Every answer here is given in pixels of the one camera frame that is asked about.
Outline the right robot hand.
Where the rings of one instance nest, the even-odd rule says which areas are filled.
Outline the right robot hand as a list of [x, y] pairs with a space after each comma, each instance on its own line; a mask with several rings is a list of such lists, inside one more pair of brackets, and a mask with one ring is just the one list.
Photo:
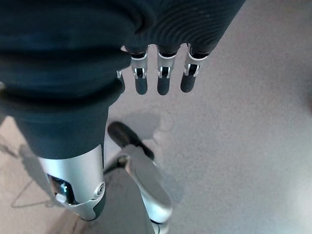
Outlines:
[[157, 91], [169, 91], [176, 54], [189, 46], [180, 88], [190, 92], [203, 61], [241, 0], [3, 0], [0, 109], [12, 116], [58, 202], [84, 220], [101, 214], [108, 109], [131, 67], [147, 92], [156, 45]]

